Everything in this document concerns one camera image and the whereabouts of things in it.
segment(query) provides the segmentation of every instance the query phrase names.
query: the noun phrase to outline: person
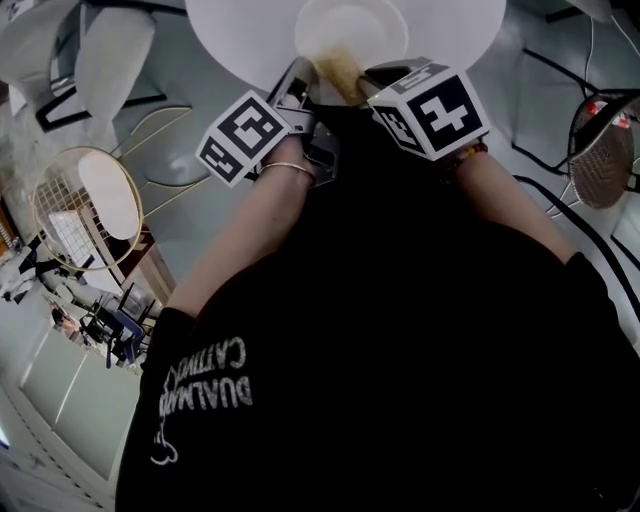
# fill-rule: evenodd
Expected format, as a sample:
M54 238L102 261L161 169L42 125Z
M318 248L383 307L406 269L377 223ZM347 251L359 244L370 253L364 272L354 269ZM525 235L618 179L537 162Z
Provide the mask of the person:
M484 146L322 116L338 179L285 139L160 315L116 509L628 506L640 359L585 256Z
M41 241L35 237L28 245L18 245L17 254L0 266L0 296L6 301L20 303L31 290L33 283L47 272L59 269L62 264L54 259L37 261Z
M50 304L51 318L55 325L55 329L62 333L65 337L71 338L80 330L79 322L76 322L71 316L57 304Z

